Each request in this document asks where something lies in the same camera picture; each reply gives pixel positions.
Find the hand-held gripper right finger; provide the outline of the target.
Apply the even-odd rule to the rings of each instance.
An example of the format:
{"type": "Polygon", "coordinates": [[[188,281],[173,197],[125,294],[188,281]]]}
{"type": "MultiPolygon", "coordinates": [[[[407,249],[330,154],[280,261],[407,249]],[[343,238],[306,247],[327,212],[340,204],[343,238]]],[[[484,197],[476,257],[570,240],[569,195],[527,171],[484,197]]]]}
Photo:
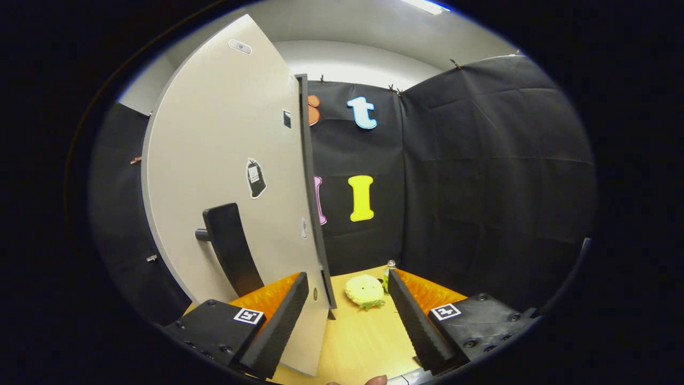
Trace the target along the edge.
{"type": "Polygon", "coordinates": [[[539,318],[485,292],[466,297],[425,278],[391,269],[388,290],[420,366],[442,375],[489,356],[539,318]]]}

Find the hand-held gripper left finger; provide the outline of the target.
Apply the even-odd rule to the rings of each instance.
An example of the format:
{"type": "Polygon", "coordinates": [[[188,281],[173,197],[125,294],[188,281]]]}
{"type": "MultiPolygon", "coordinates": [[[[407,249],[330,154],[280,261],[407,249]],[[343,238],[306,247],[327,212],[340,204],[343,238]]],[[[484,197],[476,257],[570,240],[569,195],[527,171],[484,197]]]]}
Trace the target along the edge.
{"type": "Polygon", "coordinates": [[[298,272],[229,303],[206,300],[163,331],[220,366],[271,379],[308,293],[308,276],[298,272]]]}

